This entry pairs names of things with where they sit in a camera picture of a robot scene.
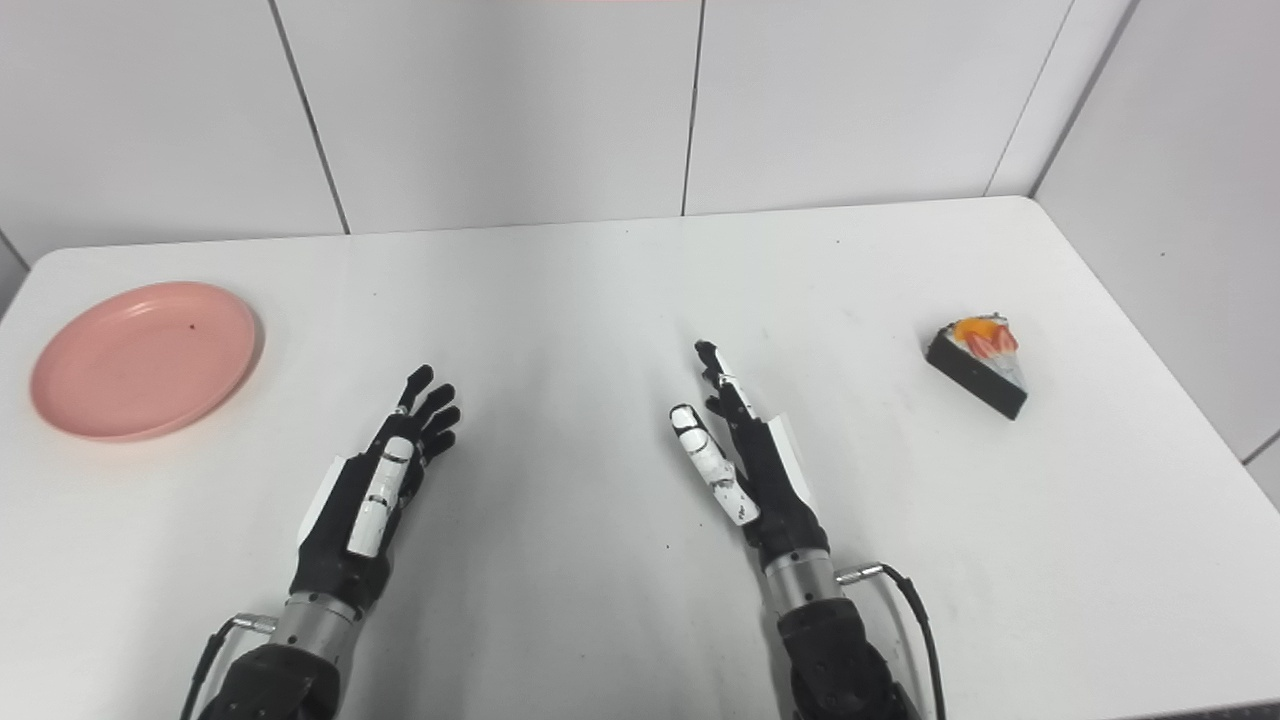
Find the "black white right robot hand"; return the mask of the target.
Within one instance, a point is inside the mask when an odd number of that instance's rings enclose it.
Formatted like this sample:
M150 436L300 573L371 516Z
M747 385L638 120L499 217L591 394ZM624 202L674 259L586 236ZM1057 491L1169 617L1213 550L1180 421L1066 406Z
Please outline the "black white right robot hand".
M799 489L801 474L780 418L767 421L755 413L717 345L699 340L694 348L712 387L704 406L728 428L737 457L727 455L690 404L673 406L669 424L716 502L762 568L803 551L829 552L829 538Z

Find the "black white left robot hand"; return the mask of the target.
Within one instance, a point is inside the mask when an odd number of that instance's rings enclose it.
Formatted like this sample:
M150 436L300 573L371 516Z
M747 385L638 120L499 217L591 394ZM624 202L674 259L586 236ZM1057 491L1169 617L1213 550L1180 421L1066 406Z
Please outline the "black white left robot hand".
M339 461L300 542L292 594L325 594L367 612L390 578L390 546L430 462L452 448L456 388L424 364L408 375L369 446Z

